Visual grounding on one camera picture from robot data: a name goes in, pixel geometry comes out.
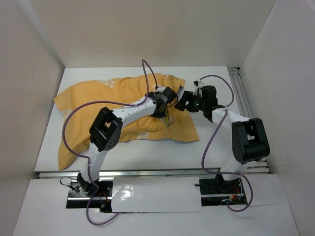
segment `yellow towel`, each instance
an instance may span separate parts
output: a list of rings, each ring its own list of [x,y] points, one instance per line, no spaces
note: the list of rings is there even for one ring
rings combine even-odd
[[[158,86],[170,87],[178,91],[185,85],[185,80],[171,75],[156,74]],[[149,89],[155,90],[155,82],[152,74],[148,75]],[[109,100],[122,103],[132,103],[146,94],[146,80],[144,75],[112,80],[92,80],[77,83],[55,97],[54,101],[58,109],[67,116],[78,106],[92,101]],[[93,104],[82,108],[70,119],[65,136],[69,146],[75,152],[88,149],[90,144],[89,129],[99,110],[103,107],[109,109],[120,108],[113,104]],[[168,120],[152,116],[143,117],[126,126],[121,133],[120,142],[137,139],[174,139],[191,142],[198,140],[198,134],[188,112],[181,112],[174,107],[167,108]],[[71,165],[76,158],[71,154],[61,141],[58,153],[59,170]]]

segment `white table surface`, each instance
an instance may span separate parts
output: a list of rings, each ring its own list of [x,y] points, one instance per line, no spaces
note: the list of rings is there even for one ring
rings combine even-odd
[[[171,74],[186,80],[185,90],[194,91],[193,81],[202,76],[215,74],[231,80],[226,67],[153,67],[155,73]],[[141,67],[107,67],[107,68],[66,68],[58,94],[67,87],[86,80],[106,80],[120,77],[134,77],[143,74]],[[219,104],[226,105],[231,101],[229,88],[218,78],[204,80],[206,85],[217,88]],[[230,110],[239,114],[236,100]],[[156,170],[156,169],[199,169],[204,148],[217,124],[210,123],[203,114],[192,113],[200,140],[191,143],[174,140],[135,140],[119,143],[106,156],[101,170]],[[38,156],[35,171],[55,172],[58,170],[58,150],[61,142],[63,117],[54,105],[47,126],[42,147]],[[206,161],[208,168],[220,168],[232,154],[231,133],[221,128],[214,139]],[[80,171],[86,160],[76,158],[65,171]]]
[[[32,179],[14,236],[297,236],[279,177],[248,178],[253,185],[254,202],[244,212],[231,212],[226,206],[206,206],[201,212],[121,214],[101,227],[87,221],[85,209],[65,208],[68,188],[60,185],[58,179]],[[102,222],[111,214],[90,209],[90,216]]]

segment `purple cable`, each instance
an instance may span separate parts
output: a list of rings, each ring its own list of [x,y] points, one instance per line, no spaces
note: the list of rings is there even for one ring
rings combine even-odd
[[[94,183],[94,181],[92,181],[92,177],[91,177],[91,172],[90,172],[90,162],[91,162],[91,159],[89,156],[85,156],[85,155],[81,155],[79,153],[76,153],[74,150],[72,150],[66,139],[65,139],[65,128],[70,120],[70,118],[77,112],[79,111],[80,109],[86,107],[86,106],[89,106],[89,105],[92,105],[92,104],[98,104],[98,103],[108,103],[108,104],[115,104],[115,105],[122,105],[122,106],[127,106],[127,107],[135,107],[135,106],[140,106],[142,105],[143,103],[146,102],[146,100],[148,99],[148,96],[149,96],[149,79],[148,79],[148,75],[147,75],[147,72],[146,72],[146,69],[145,69],[145,65],[146,64],[148,66],[148,68],[151,70],[152,74],[153,74],[153,77],[155,79],[155,82],[156,82],[156,86],[157,86],[157,79],[156,79],[156,76],[153,72],[153,70],[151,69],[151,67],[149,66],[149,64],[143,59],[142,60],[142,68],[143,68],[143,72],[144,72],[144,76],[146,77],[146,84],[147,84],[147,93],[146,93],[146,96],[145,96],[145,99],[142,101],[142,102],[139,102],[138,104],[134,105],[134,104],[127,104],[127,103],[120,103],[120,102],[113,102],[113,101],[94,101],[94,102],[88,102],[88,103],[85,103],[79,107],[77,107],[76,109],[74,109],[70,114],[69,116],[67,117],[67,119],[65,119],[64,121],[64,124],[63,124],[63,130],[62,130],[62,137],[63,137],[63,143],[65,145],[65,147],[68,149],[68,151],[70,151],[73,155],[76,155],[78,157],[82,157],[82,158],[86,158],[88,160],[88,176],[89,176],[89,179],[90,179],[90,182],[96,187],[96,190],[95,192],[92,194],[92,196],[90,197],[89,201],[88,201],[88,204],[87,204],[87,209],[86,209],[86,216],[87,216],[87,220],[92,224],[92,225],[96,225],[96,226],[100,226],[100,225],[105,225],[109,222],[111,222],[113,219],[115,219],[119,213],[116,213],[112,218],[104,221],[104,222],[101,222],[101,223],[95,223],[93,222],[91,219],[90,219],[90,216],[89,216],[89,206],[90,206],[90,203],[91,203],[91,200],[92,198],[94,197],[94,195],[98,192],[98,185],[96,183]]]
[[[148,99],[148,96],[149,96],[149,80],[148,80],[148,75],[147,75],[147,72],[146,72],[146,69],[145,69],[145,65],[144,65],[144,64],[146,64],[147,67],[148,67],[148,68],[150,69],[150,71],[152,72],[153,77],[154,77],[154,80],[155,80],[155,83],[156,83],[156,87],[158,86],[158,84],[157,84],[157,79],[156,79],[156,76],[155,76],[153,70],[151,69],[151,67],[149,66],[149,64],[143,59],[143,60],[142,60],[142,68],[143,68],[143,72],[144,72],[144,75],[145,75],[145,78],[146,78],[147,93],[146,93],[145,99],[144,99],[142,102],[140,102],[140,103],[138,103],[138,104],[136,104],[136,105],[133,105],[133,104],[126,104],[126,103],[120,103],[120,102],[113,102],[113,101],[94,101],[94,102],[88,102],[88,103],[85,103],[85,104],[83,104],[83,105],[77,107],[76,109],[74,109],[74,110],[70,113],[70,115],[67,117],[67,119],[65,120],[65,122],[64,122],[64,124],[63,124],[62,138],[63,138],[63,143],[64,143],[65,147],[66,147],[66,148],[68,149],[68,151],[70,151],[72,154],[74,154],[74,155],[76,155],[76,156],[78,156],[78,157],[86,158],[86,159],[88,160],[88,176],[89,176],[89,179],[90,179],[91,183],[96,187],[95,192],[92,194],[92,196],[90,197],[90,199],[89,199],[89,201],[88,201],[87,209],[86,209],[87,220],[88,220],[92,225],[96,225],[96,226],[105,225],[105,224],[111,222],[113,219],[115,219],[115,218],[119,215],[119,213],[116,213],[112,218],[108,219],[107,221],[101,222],[101,223],[95,223],[95,222],[93,222],[93,221],[90,219],[90,217],[89,217],[89,206],[90,206],[90,203],[91,203],[92,198],[93,198],[94,195],[98,192],[98,185],[95,184],[95,183],[92,181],[92,177],[91,177],[90,166],[89,166],[91,159],[90,159],[89,156],[85,156],[85,155],[81,155],[81,154],[79,154],[79,153],[76,153],[75,151],[73,151],[73,150],[69,147],[69,145],[68,145],[68,143],[67,143],[67,141],[66,141],[66,139],[65,139],[65,129],[66,129],[66,126],[67,126],[67,124],[68,124],[70,118],[71,118],[78,110],[80,110],[80,109],[82,109],[82,108],[84,108],[84,107],[86,107],[86,106],[92,105],[92,104],[108,103],[108,104],[115,104],[115,105],[122,105],[122,106],[134,107],[134,106],[139,106],[139,105],[142,105],[143,103],[145,103],[146,100]],[[220,77],[220,76],[218,76],[218,75],[207,75],[207,76],[202,77],[200,80],[203,80],[203,79],[208,78],[208,77],[217,77],[217,78],[223,80],[223,81],[227,84],[227,86],[228,86],[229,89],[231,90],[231,94],[232,94],[232,101],[227,105],[227,107],[229,107],[229,106],[234,102],[234,92],[233,92],[233,89],[232,89],[232,87],[230,86],[230,84],[229,84],[224,78],[222,78],[222,77]],[[221,121],[219,122],[218,126],[216,127],[214,133],[212,134],[212,136],[211,136],[211,138],[210,138],[210,140],[209,140],[209,142],[208,142],[208,144],[207,144],[207,146],[206,146],[206,148],[205,148],[205,151],[204,151],[204,153],[203,153],[202,160],[201,160],[201,167],[202,167],[202,169],[203,169],[205,172],[210,173],[210,174],[215,174],[215,175],[216,175],[216,174],[221,174],[221,175],[222,175],[222,174],[229,174],[229,175],[240,175],[240,176],[243,176],[243,177],[244,177],[244,179],[247,181],[247,183],[248,183],[248,185],[249,185],[249,187],[250,187],[250,191],[251,191],[251,199],[250,199],[250,201],[248,202],[248,204],[247,204],[243,209],[235,210],[235,209],[232,209],[232,208],[229,206],[229,203],[227,202],[227,207],[228,207],[231,211],[241,212],[241,211],[246,210],[246,209],[251,205],[252,199],[253,199],[252,186],[251,186],[251,184],[250,184],[248,178],[247,178],[245,175],[241,174],[241,173],[233,173],[233,172],[213,172],[213,171],[208,171],[208,170],[205,168],[205,166],[204,166],[204,161],[205,161],[205,157],[206,157],[207,151],[208,151],[208,149],[209,149],[209,146],[210,146],[210,144],[212,143],[212,141],[213,141],[214,137],[216,136],[216,134],[218,133],[220,127],[222,126],[222,124],[223,124],[225,118],[227,117],[227,114],[228,114],[228,112],[227,112],[227,110],[225,110],[225,114],[224,114],[223,118],[222,118]]]
[[[232,93],[232,101],[231,101],[229,104],[227,104],[226,107],[231,106],[232,103],[234,102],[234,92],[233,92],[233,89],[232,89],[231,85],[230,85],[224,78],[222,78],[222,77],[220,77],[220,76],[218,76],[218,75],[207,75],[207,76],[204,76],[204,77],[200,78],[199,80],[203,80],[203,79],[208,78],[208,77],[217,77],[217,78],[221,79],[223,82],[226,83],[226,85],[229,87],[229,89],[231,90],[231,93]],[[247,184],[248,184],[248,186],[249,186],[249,188],[250,188],[250,191],[251,191],[251,198],[250,198],[248,204],[247,204],[244,208],[242,208],[242,209],[240,209],[240,210],[235,210],[235,209],[232,209],[232,208],[229,206],[229,202],[226,203],[227,207],[228,207],[231,211],[234,211],[234,212],[241,212],[241,211],[244,211],[244,210],[246,210],[247,208],[249,208],[250,205],[252,204],[253,190],[252,190],[252,185],[251,185],[250,181],[248,180],[248,178],[247,178],[245,175],[241,174],[241,173],[236,173],[236,172],[214,172],[214,171],[209,171],[209,170],[207,170],[207,169],[205,168],[205,158],[206,158],[207,151],[208,151],[208,149],[209,149],[209,147],[210,147],[210,144],[212,143],[213,139],[215,138],[216,134],[218,133],[220,127],[222,126],[222,124],[223,124],[225,118],[227,117],[227,114],[228,114],[228,111],[225,110],[224,116],[222,117],[221,121],[220,121],[219,124],[217,125],[215,131],[213,132],[213,134],[212,134],[210,140],[209,140],[208,143],[207,143],[207,146],[206,146],[206,148],[205,148],[205,150],[204,150],[204,152],[203,152],[202,159],[201,159],[201,168],[202,168],[205,172],[207,172],[207,173],[209,173],[209,174],[213,174],[213,175],[216,175],[216,174],[219,174],[219,175],[239,175],[239,176],[242,176],[242,177],[246,180],[246,182],[247,182]]]

